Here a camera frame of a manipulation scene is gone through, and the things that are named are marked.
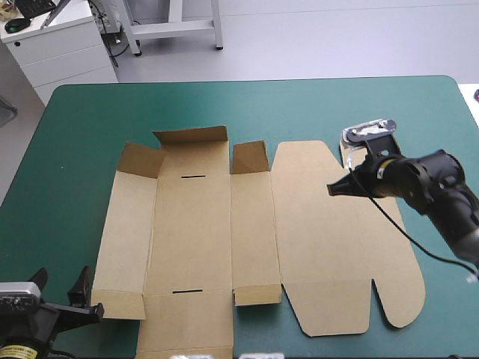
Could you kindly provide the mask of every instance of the drawer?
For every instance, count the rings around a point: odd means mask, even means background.
[[[52,96],[53,91],[62,85],[68,84],[108,84],[117,83],[117,76],[112,66],[104,67],[102,69],[90,71],[89,73],[83,73],[78,76],[70,77],[68,79],[62,79],[60,81],[52,82],[43,86],[35,88],[38,96],[46,105]]]
[[[36,88],[67,77],[111,66],[103,44],[21,66],[31,85]]]
[[[54,58],[95,45],[102,39],[94,21],[46,32],[7,43],[8,49],[20,66]]]

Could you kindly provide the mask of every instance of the keyboard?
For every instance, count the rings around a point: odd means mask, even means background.
[[[15,6],[26,19],[49,13],[57,7],[52,0],[16,0]]]

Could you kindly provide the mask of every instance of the box slot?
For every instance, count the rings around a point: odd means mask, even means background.
[[[199,293],[203,292],[202,289],[185,289],[185,290],[174,290],[173,294],[181,294],[181,293]]]
[[[181,178],[204,178],[206,176],[207,176],[206,174],[194,174],[191,176],[182,176]]]

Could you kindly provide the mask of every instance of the brown cardboard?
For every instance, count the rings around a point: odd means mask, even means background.
[[[163,154],[126,144],[112,187],[98,254],[92,301],[107,303],[106,317],[145,319],[143,284],[151,218]]]
[[[281,301],[264,143],[235,147],[230,175],[224,126],[154,135],[159,150],[127,144],[120,158],[93,302],[146,319],[139,357],[231,358],[232,289],[237,305]]]
[[[311,336],[366,331],[372,280],[392,325],[418,315],[409,243],[366,199],[327,195],[346,171],[323,142],[280,144],[272,172],[264,142],[238,144],[230,173],[224,126],[154,135],[123,150],[92,293],[107,318],[146,319],[139,357],[230,358],[233,303],[279,303],[281,283]]]
[[[279,144],[272,167],[281,278],[309,336],[365,332],[371,280],[396,327],[408,325],[424,304],[407,239],[368,199],[328,195],[326,184],[346,173],[321,141]],[[394,199],[380,203],[402,225]]]

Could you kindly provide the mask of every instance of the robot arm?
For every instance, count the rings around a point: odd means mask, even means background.
[[[365,147],[367,155],[351,174],[328,185],[329,194],[403,198],[433,222],[456,257],[478,267],[479,200],[466,185],[460,163],[444,150],[404,157],[392,135],[395,129],[393,120],[345,129],[343,145]]]
[[[67,293],[70,305],[45,303],[41,291],[48,281],[45,269],[26,282],[0,283],[0,358],[45,359],[57,334],[98,323],[103,306],[90,306],[90,268],[85,266]]]

